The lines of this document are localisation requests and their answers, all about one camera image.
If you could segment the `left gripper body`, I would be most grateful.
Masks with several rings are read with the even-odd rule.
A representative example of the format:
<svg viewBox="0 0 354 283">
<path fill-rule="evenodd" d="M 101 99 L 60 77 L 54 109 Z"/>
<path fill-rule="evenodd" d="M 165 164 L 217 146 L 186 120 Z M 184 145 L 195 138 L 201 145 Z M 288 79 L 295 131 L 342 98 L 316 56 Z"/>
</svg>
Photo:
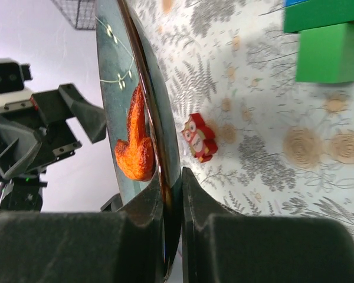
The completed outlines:
<svg viewBox="0 0 354 283">
<path fill-rule="evenodd" d="M 0 212 L 41 210 L 41 174 L 81 148 L 66 121 L 81 118 L 82 102 L 75 88 L 58 88 L 0 106 Z"/>
</svg>

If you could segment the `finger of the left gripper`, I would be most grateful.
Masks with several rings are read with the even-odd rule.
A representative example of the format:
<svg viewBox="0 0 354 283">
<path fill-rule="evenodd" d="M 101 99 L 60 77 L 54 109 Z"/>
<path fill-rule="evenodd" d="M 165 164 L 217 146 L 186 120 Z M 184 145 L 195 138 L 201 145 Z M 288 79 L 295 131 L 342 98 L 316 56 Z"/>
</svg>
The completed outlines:
<svg viewBox="0 0 354 283">
<path fill-rule="evenodd" d="M 106 138 L 106 116 L 101 107 L 89 103 L 74 84 L 62 84 L 58 92 L 94 144 Z"/>
<path fill-rule="evenodd" d="M 0 177 L 41 171 L 41 135 L 34 106 L 0 114 Z"/>
</svg>

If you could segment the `blue ceramic plate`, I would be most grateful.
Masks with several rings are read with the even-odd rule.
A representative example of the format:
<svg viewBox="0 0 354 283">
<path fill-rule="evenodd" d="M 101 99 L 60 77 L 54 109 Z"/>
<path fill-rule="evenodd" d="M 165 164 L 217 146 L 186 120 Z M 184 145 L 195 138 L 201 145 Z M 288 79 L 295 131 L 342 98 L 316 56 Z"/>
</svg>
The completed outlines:
<svg viewBox="0 0 354 283">
<path fill-rule="evenodd" d="M 126 1 L 96 3 L 101 94 L 126 226 L 117 282 L 165 282 L 179 245 L 182 172 L 162 72 Z"/>
</svg>

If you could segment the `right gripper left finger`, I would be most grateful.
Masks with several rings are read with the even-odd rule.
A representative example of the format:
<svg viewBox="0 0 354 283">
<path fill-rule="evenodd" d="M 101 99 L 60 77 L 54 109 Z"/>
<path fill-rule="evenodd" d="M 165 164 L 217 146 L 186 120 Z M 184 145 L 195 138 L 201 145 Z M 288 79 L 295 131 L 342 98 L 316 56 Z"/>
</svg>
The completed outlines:
<svg viewBox="0 0 354 283">
<path fill-rule="evenodd" d="M 0 215 L 0 282 L 162 282 L 156 179 L 117 212 Z"/>
</svg>

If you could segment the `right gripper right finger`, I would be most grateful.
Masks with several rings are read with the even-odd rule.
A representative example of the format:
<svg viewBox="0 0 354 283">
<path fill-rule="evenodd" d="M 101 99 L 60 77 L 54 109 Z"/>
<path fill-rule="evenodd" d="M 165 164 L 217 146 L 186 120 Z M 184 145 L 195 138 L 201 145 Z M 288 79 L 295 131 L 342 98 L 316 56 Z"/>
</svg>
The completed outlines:
<svg viewBox="0 0 354 283">
<path fill-rule="evenodd" d="M 184 282 L 354 282 L 354 241 L 323 218 L 243 216 L 182 170 Z"/>
</svg>

